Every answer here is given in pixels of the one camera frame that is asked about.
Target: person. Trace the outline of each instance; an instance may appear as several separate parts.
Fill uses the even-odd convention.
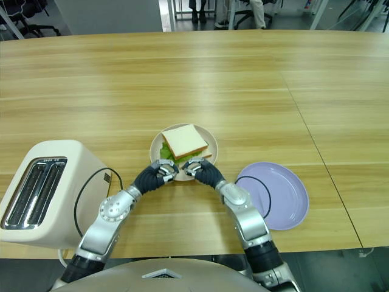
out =
[[[201,0],[199,17],[197,17],[196,0],[189,0],[189,8],[192,9],[192,23],[197,23],[199,19],[200,19],[200,23],[207,22],[207,18],[205,17],[205,11],[204,11],[205,3],[207,3],[207,0]]]
[[[222,29],[229,26],[229,21],[227,19],[227,12],[230,7],[230,0],[218,0],[218,1],[219,1],[217,6],[218,11],[216,11],[215,27]],[[249,1],[250,1],[251,9],[253,10],[256,29],[265,29],[266,23],[265,23],[265,15],[264,15],[262,0],[247,0],[247,2]]]

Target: sandwich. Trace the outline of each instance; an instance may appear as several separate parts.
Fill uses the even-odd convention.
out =
[[[162,159],[170,159],[175,163],[180,163],[194,156],[206,158],[212,155],[208,149],[208,143],[192,124],[163,131],[162,136],[165,140],[160,149]]]

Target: wood grain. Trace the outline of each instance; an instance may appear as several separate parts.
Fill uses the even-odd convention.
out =
[[[389,41],[375,33],[326,32],[287,51],[295,33],[283,34],[273,43],[277,68],[362,245],[389,245]]]
[[[311,32],[291,34],[302,44],[318,40]],[[288,63],[280,61],[282,51],[297,54],[299,46],[288,38],[288,47],[277,47],[285,35],[134,33],[0,43],[0,194],[39,141],[79,140],[128,185],[150,163],[148,149],[161,129],[196,123],[218,140],[216,164],[228,180],[255,161],[283,164],[303,180],[310,210],[299,227],[272,233],[280,251],[360,247],[281,70]],[[341,41],[323,34],[327,55],[334,54],[333,36]],[[215,191],[191,181],[146,194],[113,256],[241,251]],[[0,243],[0,257],[56,254]]]
[[[389,164],[330,165],[358,236],[366,248],[389,242]]]

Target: floor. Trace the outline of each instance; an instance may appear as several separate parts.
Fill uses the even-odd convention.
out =
[[[179,10],[179,0],[175,0],[177,3],[177,9]],[[226,0],[219,0],[219,3],[224,3]],[[210,8],[213,9],[215,0],[209,0]],[[69,28],[64,23],[61,14],[56,7],[54,0],[48,0],[49,5],[46,10],[49,13],[47,16],[45,13],[39,13],[33,18],[29,19],[29,23],[52,25],[58,28],[62,35],[71,35]],[[309,29],[314,19],[314,15],[305,12],[303,9],[306,0],[285,0],[284,6],[281,11],[275,15],[273,23],[269,29]],[[319,30],[352,30],[355,23],[361,19],[362,12],[365,10],[366,3],[364,0],[353,7],[343,16],[346,20],[337,23],[340,12],[348,5],[349,0],[329,0],[327,8],[322,16],[321,21],[318,24]],[[170,20],[168,17],[168,5],[167,0],[159,0],[161,21],[164,32],[171,31]],[[241,4],[242,9],[246,9],[244,4]],[[182,0],[182,9],[188,11],[188,0]],[[265,12],[272,12],[272,4],[265,5]],[[208,21],[206,24],[192,24],[191,15],[177,16],[174,20],[176,31],[192,31],[192,30],[215,30],[215,17],[212,14],[207,15]],[[380,15],[373,20],[367,31],[369,32],[382,32],[385,23],[385,15]],[[255,28],[253,19],[244,21],[239,29],[253,29]],[[54,37],[53,31],[44,31],[46,37]],[[26,38],[33,38],[33,35],[28,34]],[[0,41],[12,40],[12,34],[6,30],[0,30]]]
[[[389,248],[376,248],[367,257],[358,249],[284,253],[302,292],[385,292],[389,290]],[[212,260],[211,256],[192,257]],[[236,266],[236,257],[216,257]],[[139,259],[110,259],[106,268]],[[58,260],[0,259],[1,292],[43,292],[61,276]]]
[[[30,23],[47,24],[57,27],[62,35],[71,35],[70,30],[62,20],[53,0],[45,13],[40,13],[29,20]],[[309,29],[313,16],[305,13],[303,5],[306,0],[285,1],[284,7],[274,18],[270,29]],[[353,7],[353,13],[345,21],[337,24],[339,13],[346,7],[349,0],[329,0],[327,9],[318,28],[321,30],[351,30],[365,8],[363,1]],[[182,1],[184,10],[188,10],[188,0]],[[271,11],[271,4],[266,5],[267,12]],[[170,31],[167,0],[160,0],[160,11],[164,31]],[[206,24],[192,24],[190,15],[178,16],[175,20],[177,31],[214,30],[215,19],[209,15]],[[381,32],[385,16],[374,19],[368,28],[370,32]],[[253,21],[248,19],[239,29],[252,29]],[[55,36],[54,32],[45,31],[45,36]],[[1,40],[12,40],[8,30],[0,31]],[[283,258],[288,262],[291,270],[301,286],[302,291],[353,291],[353,292],[383,292],[389,290],[389,248],[376,248],[367,257],[359,257],[358,249],[343,251],[320,251],[285,253]],[[200,257],[211,260],[211,256]],[[111,259],[107,268],[131,259]],[[0,292],[19,291],[46,291],[61,276],[64,268],[57,260],[17,260],[0,259]]]

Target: toaster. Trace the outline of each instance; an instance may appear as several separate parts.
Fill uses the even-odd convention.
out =
[[[86,180],[106,167],[81,142],[44,141],[30,149],[0,203],[0,239],[47,248],[74,248],[80,236],[74,204]],[[107,197],[111,172],[96,174],[77,205],[83,233],[93,223]]]

